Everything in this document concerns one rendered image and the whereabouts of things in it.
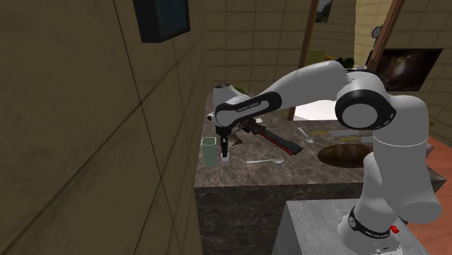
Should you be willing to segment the pale green square cup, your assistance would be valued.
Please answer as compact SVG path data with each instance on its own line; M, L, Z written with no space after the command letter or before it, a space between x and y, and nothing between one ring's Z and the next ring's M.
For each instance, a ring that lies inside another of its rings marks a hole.
M214 167L217 163L217 139L215 137L203 137L201 150L206 167Z

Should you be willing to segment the white spoon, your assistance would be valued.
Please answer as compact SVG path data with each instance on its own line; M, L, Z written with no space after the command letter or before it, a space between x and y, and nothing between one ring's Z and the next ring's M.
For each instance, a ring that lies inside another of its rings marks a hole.
M274 159L247 161L246 164L257 164L257 163L261 163L261 162L274 162L275 164L281 164L284 161L285 161L285 159L283 159L283 158L274 158Z

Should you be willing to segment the black and red long tool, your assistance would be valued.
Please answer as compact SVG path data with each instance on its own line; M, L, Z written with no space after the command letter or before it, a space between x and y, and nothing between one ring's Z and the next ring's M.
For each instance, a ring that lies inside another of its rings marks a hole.
M297 143L288 141L269 131L265 126L259 124L255 119L247 119L245 121L242 121L241 127L247 133L252 132L254 135L262 136L263 138L267 139L274 145L281 148L290 156L296 155L297 153L301 152L304 149Z

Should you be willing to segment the silver spoon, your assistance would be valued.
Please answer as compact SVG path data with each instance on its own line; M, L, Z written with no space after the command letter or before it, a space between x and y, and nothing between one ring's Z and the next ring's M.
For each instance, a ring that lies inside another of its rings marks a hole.
M313 139L301 127L298 127L298 130L305 135L306 142L313 143Z

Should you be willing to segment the brown round sink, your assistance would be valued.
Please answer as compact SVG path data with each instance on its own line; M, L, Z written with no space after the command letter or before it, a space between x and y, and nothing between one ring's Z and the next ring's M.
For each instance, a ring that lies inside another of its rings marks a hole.
M373 147L360 143L344 143L327 146L318 152L317 158L328 165L342 168L363 167L364 157Z

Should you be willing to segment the grey robot stand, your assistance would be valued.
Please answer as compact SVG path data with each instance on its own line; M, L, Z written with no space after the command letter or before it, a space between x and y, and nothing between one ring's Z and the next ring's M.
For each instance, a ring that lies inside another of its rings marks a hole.
M272 255L357 255L338 235L356 199L287 201Z

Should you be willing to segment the yellow handled grey knife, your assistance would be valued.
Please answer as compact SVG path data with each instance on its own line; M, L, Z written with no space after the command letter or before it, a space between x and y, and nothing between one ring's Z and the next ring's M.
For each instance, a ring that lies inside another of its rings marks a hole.
M348 137L348 136L360 136L358 130L316 130L310 132L311 136L316 135L330 135L331 137Z

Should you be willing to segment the brown wooden post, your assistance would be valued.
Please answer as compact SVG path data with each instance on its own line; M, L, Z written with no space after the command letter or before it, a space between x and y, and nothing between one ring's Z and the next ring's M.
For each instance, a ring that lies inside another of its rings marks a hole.
M306 28L304 33L303 45L301 47L301 53L298 61L298 69L302 68L306 64L307 53L309 50L309 44L311 40L311 34L314 28L315 17L317 15L317 8L319 6L319 0L311 0L309 15L306 22Z

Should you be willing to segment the dark blue wall picture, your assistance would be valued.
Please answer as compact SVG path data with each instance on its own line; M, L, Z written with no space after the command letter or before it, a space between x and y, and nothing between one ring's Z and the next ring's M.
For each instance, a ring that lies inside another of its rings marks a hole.
M191 30L188 0L133 0L142 43L161 43Z

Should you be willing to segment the brown handled grey knife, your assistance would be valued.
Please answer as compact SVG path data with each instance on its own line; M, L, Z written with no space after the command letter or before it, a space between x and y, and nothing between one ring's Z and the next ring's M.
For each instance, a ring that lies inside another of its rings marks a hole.
M342 137L341 141L356 141L360 143L372 143L374 138L372 136L365 137Z

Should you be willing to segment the small green wall picture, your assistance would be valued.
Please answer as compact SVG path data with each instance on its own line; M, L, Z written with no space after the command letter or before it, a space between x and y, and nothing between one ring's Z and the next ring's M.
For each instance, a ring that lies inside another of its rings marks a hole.
M315 23L326 23L330 16L333 0L319 0Z

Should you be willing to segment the dark brown wall picture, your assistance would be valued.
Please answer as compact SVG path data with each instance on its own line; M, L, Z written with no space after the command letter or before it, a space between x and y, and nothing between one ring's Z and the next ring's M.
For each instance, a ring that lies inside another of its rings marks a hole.
M375 73L387 91L419 91L442 49L385 49Z

